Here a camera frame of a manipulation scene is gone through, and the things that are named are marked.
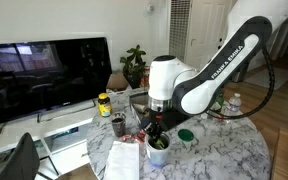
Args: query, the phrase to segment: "yellow bottle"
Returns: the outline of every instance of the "yellow bottle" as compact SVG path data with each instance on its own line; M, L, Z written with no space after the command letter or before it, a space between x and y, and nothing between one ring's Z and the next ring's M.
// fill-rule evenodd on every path
M112 114L111 100L106 93L98 95L98 109L103 117L108 117Z

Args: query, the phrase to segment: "green lid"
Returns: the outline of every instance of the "green lid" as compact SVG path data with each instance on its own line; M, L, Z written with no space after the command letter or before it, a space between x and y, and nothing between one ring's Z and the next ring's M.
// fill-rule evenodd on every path
M178 131L178 137L183 141L192 141L194 134L188 129L181 129Z

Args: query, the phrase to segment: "green plant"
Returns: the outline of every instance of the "green plant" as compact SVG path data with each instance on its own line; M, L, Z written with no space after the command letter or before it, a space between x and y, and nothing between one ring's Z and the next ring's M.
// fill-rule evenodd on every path
M143 61L142 55L146 55L145 51L140 50L140 45L136 48L131 48L126 51L131 55L128 57L121 57L120 62L124 63L123 73L124 74L139 74L142 75L146 62Z

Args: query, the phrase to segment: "white tv stand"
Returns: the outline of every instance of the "white tv stand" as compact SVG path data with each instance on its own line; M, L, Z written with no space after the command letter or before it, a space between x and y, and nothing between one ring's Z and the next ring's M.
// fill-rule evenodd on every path
M56 179L62 174L89 163L86 136L89 124L92 122L93 117L98 113L98 108L95 106L79 111L79 109L83 109L83 107L88 105L93 105L93 102L87 101L43 115L58 117L51 121L38 123L37 115L35 115L8 122L0 134L0 153L15 148L21 136L25 132L28 132L31 134L34 141L40 141L38 143L40 146L37 147L41 159L39 171L45 175ZM78 132L58 138L52 138L56 134L60 134L75 127L79 128ZM54 163L59 174L56 173L51 161Z

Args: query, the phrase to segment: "black chair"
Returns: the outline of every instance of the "black chair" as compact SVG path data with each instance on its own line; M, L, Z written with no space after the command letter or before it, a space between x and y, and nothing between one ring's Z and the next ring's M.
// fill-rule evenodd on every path
M0 180L32 180L36 174L50 180L51 178L38 172L39 166L40 159L33 139L29 133L25 133L21 137L5 167L0 171Z

